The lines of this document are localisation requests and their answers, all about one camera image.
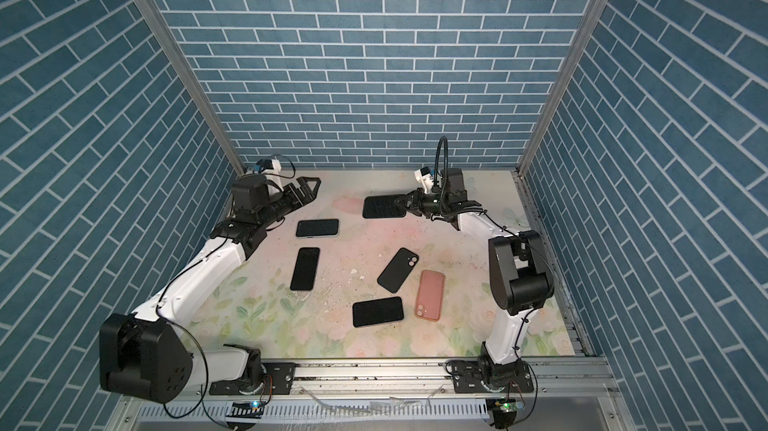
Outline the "blue phone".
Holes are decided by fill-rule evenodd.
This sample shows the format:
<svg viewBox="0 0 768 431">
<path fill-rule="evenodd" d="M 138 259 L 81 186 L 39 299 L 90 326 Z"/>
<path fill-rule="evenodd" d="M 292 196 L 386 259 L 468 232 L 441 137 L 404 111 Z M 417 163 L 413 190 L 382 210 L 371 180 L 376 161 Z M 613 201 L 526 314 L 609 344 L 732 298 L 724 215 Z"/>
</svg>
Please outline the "blue phone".
<svg viewBox="0 0 768 431">
<path fill-rule="evenodd" d="M 338 219 L 317 219 L 299 221 L 296 227 L 297 238 L 336 236 L 339 233 Z"/>
</svg>

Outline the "black phone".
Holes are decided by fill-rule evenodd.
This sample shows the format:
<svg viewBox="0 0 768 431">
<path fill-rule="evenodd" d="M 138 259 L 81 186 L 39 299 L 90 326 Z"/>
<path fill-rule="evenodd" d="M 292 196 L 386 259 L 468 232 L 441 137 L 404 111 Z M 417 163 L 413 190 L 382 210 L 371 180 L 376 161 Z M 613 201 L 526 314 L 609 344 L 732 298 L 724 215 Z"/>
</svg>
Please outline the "black phone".
<svg viewBox="0 0 768 431">
<path fill-rule="evenodd" d="M 404 218 L 407 211 L 397 205 L 402 194 L 367 196 L 363 202 L 362 216 L 364 219 L 394 219 Z"/>
<path fill-rule="evenodd" d="M 314 288 L 320 249 L 317 247 L 300 248 L 297 254 L 290 290 L 309 292 Z"/>
<path fill-rule="evenodd" d="M 368 327 L 404 319 L 402 299 L 397 296 L 356 302 L 352 306 L 353 326 Z"/>
</svg>

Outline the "black phone case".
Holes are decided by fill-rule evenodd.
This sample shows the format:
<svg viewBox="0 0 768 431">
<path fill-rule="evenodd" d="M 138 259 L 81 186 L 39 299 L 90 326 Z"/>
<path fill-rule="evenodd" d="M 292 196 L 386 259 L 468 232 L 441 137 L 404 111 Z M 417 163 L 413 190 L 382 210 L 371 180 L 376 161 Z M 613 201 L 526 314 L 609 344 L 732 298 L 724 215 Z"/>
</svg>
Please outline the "black phone case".
<svg viewBox="0 0 768 431">
<path fill-rule="evenodd" d="M 377 278 L 377 283 L 390 293 L 398 292 L 418 261 L 416 253 L 400 248 Z"/>
</svg>

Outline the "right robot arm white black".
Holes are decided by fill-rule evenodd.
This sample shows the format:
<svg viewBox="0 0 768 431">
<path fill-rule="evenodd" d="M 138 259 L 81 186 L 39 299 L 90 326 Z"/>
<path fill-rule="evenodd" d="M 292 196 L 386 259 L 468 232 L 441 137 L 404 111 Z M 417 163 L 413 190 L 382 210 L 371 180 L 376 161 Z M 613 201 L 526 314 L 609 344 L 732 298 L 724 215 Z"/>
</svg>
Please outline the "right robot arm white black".
<svg viewBox="0 0 768 431">
<path fill-rule="evenodd" d="M 443 221 L 457 231 L 488 244 L 489 287 L 498 307 L 489 338 L 477 359 L 479 378 L 496 391 L 530 374 L 522 344 L 536 313 L 554 295 L 555 280 L 533 230 L 503 225 L 483 205 L 468 198 L 463 173 L 447 168 L 428 175 L 415 173 L 422 185 L 396 200 L 396 206 L 418 217 Z"/>
</svg>

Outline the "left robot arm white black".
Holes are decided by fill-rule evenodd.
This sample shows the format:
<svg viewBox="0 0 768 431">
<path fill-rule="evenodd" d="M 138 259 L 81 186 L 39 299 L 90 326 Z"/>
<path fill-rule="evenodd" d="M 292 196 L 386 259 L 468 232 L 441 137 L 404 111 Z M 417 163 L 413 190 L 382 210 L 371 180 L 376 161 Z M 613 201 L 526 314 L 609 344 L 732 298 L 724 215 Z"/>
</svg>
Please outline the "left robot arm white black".
<svg viewBox="0 0 768 431">
<path fill-rule="evenodd" d="M 264 387 L 266 372 L 255 348 L 228 345 L 205 351 L 182 342 L 195 313 L 246 262 L 288 214 L 312 203 L 321 181 L 299 177 L 279 186 L 261 174 L 232 186 L 231 214 L 213 228 L 200 252 L 157 294 L 129 314 L 115 313 L 99 330 L 103 390 L 167 404 L 185 390 L 222 385 L 239 394 Z"/>
</svg>

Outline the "pink phone case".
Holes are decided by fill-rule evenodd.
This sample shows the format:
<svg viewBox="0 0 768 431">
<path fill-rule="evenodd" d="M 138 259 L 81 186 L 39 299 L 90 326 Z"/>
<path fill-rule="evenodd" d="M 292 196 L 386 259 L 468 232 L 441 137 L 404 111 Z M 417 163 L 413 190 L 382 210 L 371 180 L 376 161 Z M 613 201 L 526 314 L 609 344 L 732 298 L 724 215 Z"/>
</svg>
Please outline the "pink phone case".
<svg viewBox="0 0 768 431">
<path fill-rule="evenodd" d="M 433 322 L 440 319 L 445 279 L 445 275 L 437 271 L 424 270 L 421 273 L 414 306 L 415 315 L 418 318 Z"/>
</svg>

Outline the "right controller board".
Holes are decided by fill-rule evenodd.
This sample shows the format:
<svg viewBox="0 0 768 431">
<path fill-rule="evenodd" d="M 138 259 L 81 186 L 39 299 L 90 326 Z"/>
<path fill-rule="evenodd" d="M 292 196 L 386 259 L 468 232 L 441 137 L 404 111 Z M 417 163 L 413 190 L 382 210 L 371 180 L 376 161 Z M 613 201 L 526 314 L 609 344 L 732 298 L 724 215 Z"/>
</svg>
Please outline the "right controller board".
<svg viewBox="0 0 768 431">
<path fill-rule="evenodd" d="M 508 430 L 514 425 L 521 403 L 514 399 L 486 399 L 489 425 L 497 430 Z"/>
</svg>

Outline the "controller board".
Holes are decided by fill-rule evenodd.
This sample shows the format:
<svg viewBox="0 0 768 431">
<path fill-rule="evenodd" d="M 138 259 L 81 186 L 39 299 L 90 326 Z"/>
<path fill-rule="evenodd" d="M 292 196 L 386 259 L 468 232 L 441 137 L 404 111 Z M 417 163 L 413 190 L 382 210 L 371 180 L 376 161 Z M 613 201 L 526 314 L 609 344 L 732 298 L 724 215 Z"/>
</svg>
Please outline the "controller board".
<svg viewBox="0 0 768 431">
<path fill-rule="evenodd" d="M 264 414 L 264 402 L 234 402 L 226 415 L 228 421 L 237 419 L 260 419 Z"/>
<path fill-rule="evenodd" d="M 514 425 L 521 403 L 514 399 L 486 399 L 489 425 L 497 430 L 508 430 Z"/>
</svg>

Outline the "left controller board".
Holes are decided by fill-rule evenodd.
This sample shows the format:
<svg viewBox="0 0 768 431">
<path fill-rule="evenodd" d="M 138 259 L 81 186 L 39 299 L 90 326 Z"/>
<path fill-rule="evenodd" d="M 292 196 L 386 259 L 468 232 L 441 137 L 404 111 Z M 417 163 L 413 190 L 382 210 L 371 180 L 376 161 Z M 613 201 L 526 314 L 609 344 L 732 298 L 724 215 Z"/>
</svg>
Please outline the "left controller board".
<svg viewBox="0 0 768 431">
<path fill-rule="evenodd" d="M 234 402 L 226 415 L 228 421 L 237 419 L 260 419 L 264 414 L 264 402 Z"/>
</svg>

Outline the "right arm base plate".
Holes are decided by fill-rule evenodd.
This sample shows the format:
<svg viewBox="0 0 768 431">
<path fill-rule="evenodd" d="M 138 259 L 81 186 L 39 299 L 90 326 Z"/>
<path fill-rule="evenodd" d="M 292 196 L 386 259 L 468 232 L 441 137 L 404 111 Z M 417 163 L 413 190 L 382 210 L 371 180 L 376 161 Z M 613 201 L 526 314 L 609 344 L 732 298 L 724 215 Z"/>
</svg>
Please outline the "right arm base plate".
<svg viewBox="0 0 768 431">
<path fill-rule="evenodd" d="M 486 358 L 479 360 L 448 360 L 443 368 L 451 378 L 454 391 L 469 393 L 531 393 L 534 391 L 533 375 L 527 363 L 518 360 L 499 365 Z"/>
</svg>

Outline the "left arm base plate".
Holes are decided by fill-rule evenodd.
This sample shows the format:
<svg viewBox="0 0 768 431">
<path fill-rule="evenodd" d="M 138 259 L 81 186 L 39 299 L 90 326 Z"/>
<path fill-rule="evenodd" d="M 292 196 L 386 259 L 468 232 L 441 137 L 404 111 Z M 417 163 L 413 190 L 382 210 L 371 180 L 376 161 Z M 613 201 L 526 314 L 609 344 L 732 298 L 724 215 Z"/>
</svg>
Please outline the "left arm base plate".
<svg viewBox="0 0 768 431">
<path fill-rule="evenodd" d="M 240 396 L 268 394 L 266 385 L 272 383 L 273 395 L 288 395 L 293 386 L 297 364 L 293 362 L 263 362 L 262 381 L 251 385 L 247 379 L 218 381 L 210 385 L 208 393 L 213 396 Z"/>
</svg>

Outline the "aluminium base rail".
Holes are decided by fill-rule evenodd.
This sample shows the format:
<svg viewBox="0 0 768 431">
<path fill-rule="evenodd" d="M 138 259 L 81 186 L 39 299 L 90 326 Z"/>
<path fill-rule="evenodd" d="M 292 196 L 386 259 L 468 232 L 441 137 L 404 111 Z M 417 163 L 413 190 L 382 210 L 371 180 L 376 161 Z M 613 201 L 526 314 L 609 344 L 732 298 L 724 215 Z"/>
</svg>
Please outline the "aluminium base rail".
<svg viewBox="0 0 768 431">
<path fill-rule="evenodd" d="M 631 430 L 629 411 L 603 358 L 527 357 L 531 393 L 454 391 L 446 358 L 297 360 L 288 395 L 184 393 L 163 406 L 124 398 L 109 430 L 497 430 L 486 399 L 514 399 L 509 430 Z M 260 419 L 228 421 L 234 402 L 262 401 Z"/>
</svg>

